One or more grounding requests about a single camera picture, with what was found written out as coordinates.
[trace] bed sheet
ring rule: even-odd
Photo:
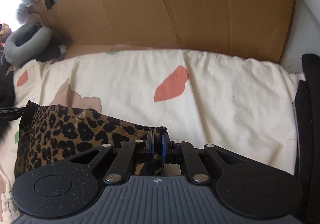
[[[294,173],[297,131],[292,102],[302,74],[211,52],[120,51],[52,65],[32,60],[15,72],[16,106],[93,108],[128,122],[166,126],[172,140],[207,143]],[[0,223],[18,213],[11,201],[20,120],[0,141]]]

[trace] cardboard box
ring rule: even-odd
[[[214,51],[279,62],[296,0],[61,0],[39,21],[73,44]]]

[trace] u-shaped pillow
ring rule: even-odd
[[[39,55],[49,44],[52,31],[48,27],[41,27],[30,40],[17,46],[17,39],[23,37],[34,28],[36,23],[30,22],[13,32],[5,41],[4,56],[7,62],[19,66]]]

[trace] teddy bear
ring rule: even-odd
[[[9,25],[7,25],[6,23],[0,24],[0,43],[5,43],[11,33],[12,31]]]

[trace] gray ribbed surface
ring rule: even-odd
[[[80,214],[61,220],[37,220],[26,215],[16,224],[295,224],[292,216],[279,220],[256,221],[226,210],[208,187],[188,183],[184,176],[131,176],[123,185],[107,187],[99,200]]]

